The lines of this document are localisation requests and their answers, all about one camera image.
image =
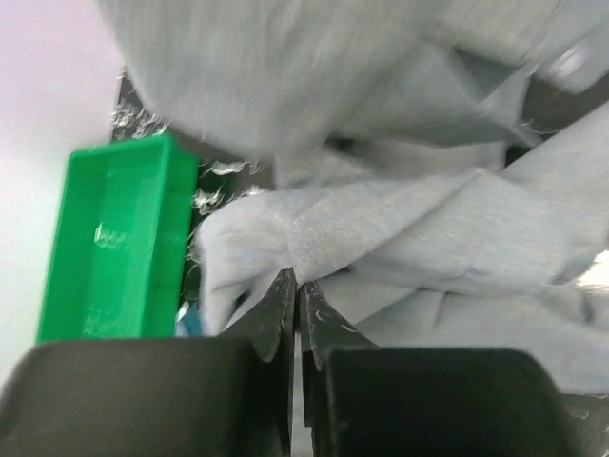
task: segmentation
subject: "green plastic bin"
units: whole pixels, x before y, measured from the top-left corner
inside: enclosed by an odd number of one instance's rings
[[[70,156],[38,342],[174,334],[198,166],[167,135]]]

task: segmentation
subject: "white wall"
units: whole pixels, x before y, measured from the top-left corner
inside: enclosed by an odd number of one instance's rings
[[[31,346],[69,153],[108,140],[121,59],[92,0],[0,0],[0,386]]]

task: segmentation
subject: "crumpled cloth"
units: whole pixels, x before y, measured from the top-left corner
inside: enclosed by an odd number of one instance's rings
[[[607,391],[608,305],[576,282],[607,240],[609,106],[543,144],[520,113],[534,73],[609,69],[609,2],[99,3],[148,106],[275,166],[197,232],[206,328],[294,268],[379,344],[522,348]],[[509,144],[535,148],[502,169]]]

